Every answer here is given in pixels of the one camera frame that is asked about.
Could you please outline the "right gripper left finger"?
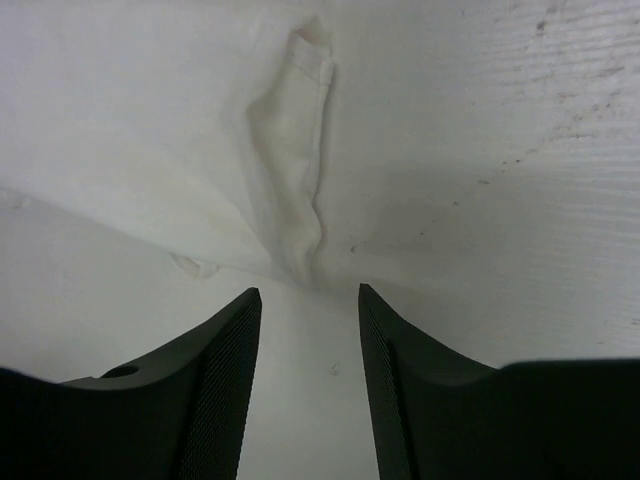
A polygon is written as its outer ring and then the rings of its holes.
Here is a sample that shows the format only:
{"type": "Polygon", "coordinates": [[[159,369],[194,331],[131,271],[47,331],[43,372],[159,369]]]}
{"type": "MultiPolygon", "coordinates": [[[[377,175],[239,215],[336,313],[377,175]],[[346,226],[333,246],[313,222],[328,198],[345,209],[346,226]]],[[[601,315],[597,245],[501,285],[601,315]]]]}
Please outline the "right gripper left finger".
{"type": "Polygon", "coordinates": [[[1,372],[5,479],[233,479],[262,302],[243,292],[209,320],[100,377],[1,372]]]}

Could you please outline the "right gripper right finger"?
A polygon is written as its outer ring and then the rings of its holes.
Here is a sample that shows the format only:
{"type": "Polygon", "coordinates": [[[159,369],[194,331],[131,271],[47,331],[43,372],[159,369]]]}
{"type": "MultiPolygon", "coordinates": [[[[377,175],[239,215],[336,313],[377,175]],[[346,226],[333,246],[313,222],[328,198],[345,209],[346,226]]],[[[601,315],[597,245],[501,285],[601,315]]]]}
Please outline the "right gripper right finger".
{"type": "Polygon", "coordinates": [[[528,361],[492,368],[358,294],[368,402],[383,479],[635,479],[639,363],[528,361]]]}

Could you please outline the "white tank top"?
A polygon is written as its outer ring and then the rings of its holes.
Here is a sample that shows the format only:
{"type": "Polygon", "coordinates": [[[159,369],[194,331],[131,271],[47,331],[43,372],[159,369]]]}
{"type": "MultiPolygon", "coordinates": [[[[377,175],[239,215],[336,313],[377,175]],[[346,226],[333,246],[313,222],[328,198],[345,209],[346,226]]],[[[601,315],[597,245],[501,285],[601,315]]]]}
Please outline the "white tank top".
{"type": "Polygon", "coordinates": [[[307,284],[333,68],[297,8],[5,2],[1,185],[193,271],[307,284]]]}

